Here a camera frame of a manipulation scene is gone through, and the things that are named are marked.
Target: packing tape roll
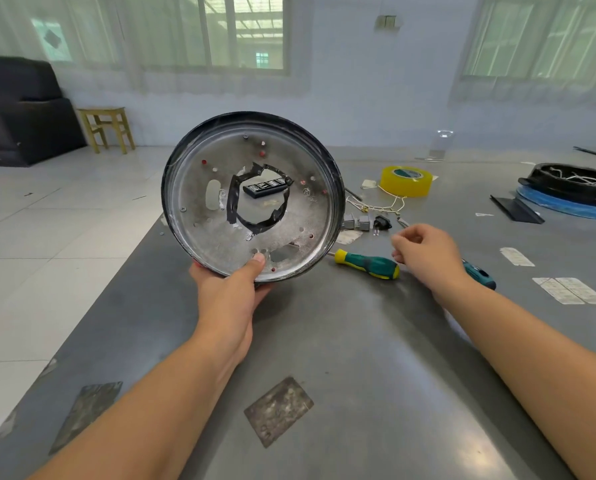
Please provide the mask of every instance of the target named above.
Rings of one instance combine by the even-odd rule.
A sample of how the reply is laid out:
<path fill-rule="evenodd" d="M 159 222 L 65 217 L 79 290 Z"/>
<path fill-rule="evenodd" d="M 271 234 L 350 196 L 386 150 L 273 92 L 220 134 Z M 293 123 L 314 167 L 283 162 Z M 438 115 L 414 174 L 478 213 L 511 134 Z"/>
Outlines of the packing tape roll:
<path fill-rule="evenodd" d="M 398 197 L 424 197 L 429 193 L 434 176 L 410 166 L 388 166 L 382 169 L 380 186 Z"/>

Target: left hand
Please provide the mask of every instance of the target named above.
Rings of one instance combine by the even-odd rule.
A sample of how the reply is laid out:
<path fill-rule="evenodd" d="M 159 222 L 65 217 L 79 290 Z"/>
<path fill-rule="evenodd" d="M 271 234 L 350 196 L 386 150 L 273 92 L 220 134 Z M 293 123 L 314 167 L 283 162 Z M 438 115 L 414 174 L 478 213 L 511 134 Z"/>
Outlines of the left hand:
<path fill-rule="evenodd" d="M 235 367 L 249 350 L 254 310 L 271 290 L 269 284 L 254 288 L 264 261 L 264 255 L 256 253 L 228 278 L 195 261 L 191 265 L 189 273 L 198 285 L 198 325 L 194 335 L 201 334 L 211 342 L 221 366 Z"/>

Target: forearm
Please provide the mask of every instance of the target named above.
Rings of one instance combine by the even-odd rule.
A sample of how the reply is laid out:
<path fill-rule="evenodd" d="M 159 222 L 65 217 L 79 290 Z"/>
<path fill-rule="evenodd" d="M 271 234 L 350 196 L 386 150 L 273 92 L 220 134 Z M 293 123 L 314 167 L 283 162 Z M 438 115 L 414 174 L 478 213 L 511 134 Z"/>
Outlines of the forearm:
<path fill-rule="evenodd" d="M 32 479 L 177 479 L 232 370 L 194 334 Z"/>
<path fill-rule="evenodd" d="M 437 298 L 572 471 L 596 480 L 596 354 L 470 280 Z"/>

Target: workbench surface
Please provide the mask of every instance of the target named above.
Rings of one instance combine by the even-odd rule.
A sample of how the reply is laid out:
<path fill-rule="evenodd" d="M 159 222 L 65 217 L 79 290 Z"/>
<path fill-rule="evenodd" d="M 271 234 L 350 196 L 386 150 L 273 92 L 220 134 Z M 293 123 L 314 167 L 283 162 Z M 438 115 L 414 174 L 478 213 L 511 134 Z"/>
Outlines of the workbench surface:
<path fill-rule="evenodd" d="M 343 162 L 345 185 L 369 203 L 390 203 L 377 189 L 360 191 L 360 183 L 379 179 L 388 163 Z M 503 215 L 489 195 L 510 196 L 531 165 L 407 164 L 439 178 L 428 197 L 406 202 L 406 221 L 447 230 L 463 257 L 495 278 L 500 293 L 596 351 L 596 305 L 562 305 L 532 281 L 574 277 L 596 290 L 596 221 L 533 205 L 545 224 Z M 389 235 L 400 229 L 392 220 L 390 232 L 367 232 L 345 249 L 390 256 Z M 502 247 L 517 248 L 535 267 L 512 265 Z M 55 355 L 55 369 L 16 408 L 13 430 L 0 437 L 0 479 L 23 479 L 46 462 L 82 386 L 123 381 L 122 394 L 191 335 L 197 308 L 189 266 L 189 256 L 158 219 Z M 265 449 L 243 411 L 288 376 L 314 406 Z M 260 305 L 249 354 L 181 478 L 573 476 L 415 278 L 402 273 L 388 282 L 324 258 L 279 283 Z"/>

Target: hand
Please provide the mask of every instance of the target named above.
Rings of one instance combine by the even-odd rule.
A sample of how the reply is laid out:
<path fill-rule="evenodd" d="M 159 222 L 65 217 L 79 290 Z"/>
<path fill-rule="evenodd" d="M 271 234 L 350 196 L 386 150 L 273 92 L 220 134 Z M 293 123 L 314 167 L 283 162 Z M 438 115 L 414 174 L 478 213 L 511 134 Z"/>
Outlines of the hand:
<path fill-rule="evenodd" d="M 395 248 L 393 258 L 405 264 L 434 294 L 469 279 L 458 246 L 443 230 L 415 224 L 393 235 L 391 244 Z"/>
<path fill-rule="evenodd" d="M 254 280 L 264 268 L 264 255 L 256 253 L 229 278 L 222 278 L 197 262 L 189 273 L 198 285 L 198 325 L 194 335 L 210 342 L 220 366 L 233 368 L 245 358 L 251 345 L 251 321 L 255 307 L 271 290 L 271 285 L 254 288 Z"/>

